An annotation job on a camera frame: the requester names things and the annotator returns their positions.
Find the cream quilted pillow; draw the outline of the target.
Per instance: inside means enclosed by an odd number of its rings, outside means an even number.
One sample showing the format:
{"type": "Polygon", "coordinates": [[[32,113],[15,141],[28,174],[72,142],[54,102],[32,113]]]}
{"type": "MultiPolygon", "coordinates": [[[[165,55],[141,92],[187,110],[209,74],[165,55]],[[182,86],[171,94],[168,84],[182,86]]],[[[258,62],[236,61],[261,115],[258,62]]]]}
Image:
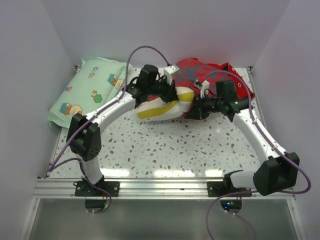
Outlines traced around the cream quilted pillow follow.
{"type": "Polygon", "coordinates": [[[176,87],[178,100],[164,102],[159,96],[151,95],[135,111],[140,120],[147,122],[171,120],[186,114],[193,103],[194,91],[188,87],[176,87]]]}

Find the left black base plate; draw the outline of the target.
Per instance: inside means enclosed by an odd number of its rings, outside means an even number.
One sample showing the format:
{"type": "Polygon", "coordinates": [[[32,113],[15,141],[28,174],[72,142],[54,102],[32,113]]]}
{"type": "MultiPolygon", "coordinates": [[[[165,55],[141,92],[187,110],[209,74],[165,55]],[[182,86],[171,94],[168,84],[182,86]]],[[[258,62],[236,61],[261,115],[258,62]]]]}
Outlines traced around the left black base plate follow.
{"type": "Polygon", "coordinates": [[[120,191],[119,181],[100,181],[91,186],[86,180],[73,182],[76,197],[117,197],[120,191]]]}

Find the red pillowcase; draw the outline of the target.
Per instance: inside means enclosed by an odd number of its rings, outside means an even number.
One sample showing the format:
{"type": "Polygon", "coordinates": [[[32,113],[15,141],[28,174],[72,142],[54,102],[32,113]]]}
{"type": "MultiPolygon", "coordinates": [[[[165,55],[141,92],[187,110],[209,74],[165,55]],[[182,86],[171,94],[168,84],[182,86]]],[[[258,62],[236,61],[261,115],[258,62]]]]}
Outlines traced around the red pillowcase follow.
{"type": "Polygon", "coordinates": [[[219,65],[204,63],[197,58],[185,58],[176,65],[181,73],[174,78],[175,88],[190,88],[194,92],[194,98],[200,97],[200,90],[194,83],[197,79],[204,78],[209,82],[206,96],[219,99],[220,113],[224,115],[232,117],[241,110],[249,108],[255,97],[254,92],[244,83],[243,77],[228,62],[219,65]]]}

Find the aluminium mounting rail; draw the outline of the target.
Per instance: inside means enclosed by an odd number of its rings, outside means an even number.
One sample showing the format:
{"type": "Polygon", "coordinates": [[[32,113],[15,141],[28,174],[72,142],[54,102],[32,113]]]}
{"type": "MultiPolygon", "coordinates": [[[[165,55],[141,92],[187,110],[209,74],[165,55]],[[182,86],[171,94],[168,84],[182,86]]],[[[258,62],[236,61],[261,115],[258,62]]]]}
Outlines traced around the aluminium mounting rail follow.
{"type": "MultiPolygon", "coordinates": [[[[222,182],[222,178],[106,178],[118,183],[119,200],[212,200],[209,183],[222,182]]],[[[38,179],[33,199],[75,199],[78,178],[38,179]]]]}

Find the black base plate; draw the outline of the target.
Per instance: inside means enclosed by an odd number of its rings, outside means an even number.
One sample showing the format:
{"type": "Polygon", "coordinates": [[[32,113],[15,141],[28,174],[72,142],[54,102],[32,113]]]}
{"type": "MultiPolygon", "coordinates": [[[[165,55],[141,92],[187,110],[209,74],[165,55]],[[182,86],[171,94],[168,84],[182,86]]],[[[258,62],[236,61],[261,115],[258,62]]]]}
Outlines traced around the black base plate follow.
{"type": "Polygon", "coordinates": [[[73,182],[76,197],[117,197],[120,191],[119,181],[100,181],[91,186],[86,180],[73,182]]]}
{"type": "Polygon", "coordinates": [[[230,193],[242,193],[241,197],[251,197],[251,189],[246,188],[235,188],[233,186],[225,186],[222,181],[208,181],[207,183],[207,193],[209,197],[220,197],[230,193]]]}

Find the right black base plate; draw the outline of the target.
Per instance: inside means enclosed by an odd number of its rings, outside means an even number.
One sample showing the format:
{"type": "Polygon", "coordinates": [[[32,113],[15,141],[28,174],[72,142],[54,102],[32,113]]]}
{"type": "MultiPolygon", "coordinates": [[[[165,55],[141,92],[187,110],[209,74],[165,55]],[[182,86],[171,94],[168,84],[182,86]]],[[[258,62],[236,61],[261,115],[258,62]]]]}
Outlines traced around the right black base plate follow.
{"type": "Polygon", "coordinates": [[[242,193],[241,197],[251,197],[251,189],[246,188],[235,188],[233,186],[225,186],[222,181],[208,181],[207,183],[207,193],[209,197],[220,197],[230,193],[242,193]]]}

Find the green cartoon pillow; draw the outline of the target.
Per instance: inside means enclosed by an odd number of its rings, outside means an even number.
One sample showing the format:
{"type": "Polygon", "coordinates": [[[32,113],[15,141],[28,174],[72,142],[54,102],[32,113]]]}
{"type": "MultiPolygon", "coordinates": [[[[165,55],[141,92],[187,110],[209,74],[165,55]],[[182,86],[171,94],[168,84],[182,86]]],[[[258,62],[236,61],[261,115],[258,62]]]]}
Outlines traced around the green cartoon pillow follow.
{"type": "Polygon", "coordinates": [[[103,57],[81,59],[78,73],[67,84],[48,114],[50,128],[69,128],[75,114],[88,114],[112,100],[124,86],[126,63],[103,57]]]}

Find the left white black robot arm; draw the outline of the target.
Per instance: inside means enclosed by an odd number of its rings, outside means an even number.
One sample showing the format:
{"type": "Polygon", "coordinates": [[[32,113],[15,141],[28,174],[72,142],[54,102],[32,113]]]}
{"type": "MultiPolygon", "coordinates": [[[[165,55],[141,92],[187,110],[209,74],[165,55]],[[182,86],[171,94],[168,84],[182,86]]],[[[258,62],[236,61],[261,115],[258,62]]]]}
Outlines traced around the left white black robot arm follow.
{"type": "Polygon", "coordinates": [[[80,169],[86,181],[86,190],[92,196],[103,193],[104,178],[98,155],[102,149],[101,134],[123,114],[135,109],[148,96],[160,96],[162,100],[177,100],[175,76],[180,74],[176,65],[169,65],[160,74],[156,66],[146,64],[138,76],[111,101],[86,114],[77,113],[71,119],[67,141],[71,151],[80,158],[80,169]]]}

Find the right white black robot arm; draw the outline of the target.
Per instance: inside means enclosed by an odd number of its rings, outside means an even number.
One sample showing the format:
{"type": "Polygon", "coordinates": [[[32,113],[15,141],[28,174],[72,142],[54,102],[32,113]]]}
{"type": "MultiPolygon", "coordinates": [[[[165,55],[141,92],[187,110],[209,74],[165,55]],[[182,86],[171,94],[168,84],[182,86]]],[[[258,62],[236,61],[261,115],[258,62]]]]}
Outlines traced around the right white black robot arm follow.
{"type": "Polygon", "coordinates": [[[260,162],[256,171],[226,173],[220,194],[232,197],[240,191],[255,189],[267,196],[295,186],[298,176],[296,167],[300,163],[298,155],[278,145],[259,121],[249,99],[238,97],[232,80],[218,81],[215,85],[216,93],[211,93],[208,81],[194,82],[200,94],[194,97],[186,118],[202,120],[210,113],[222,113],[244,134],[260,162]]]}

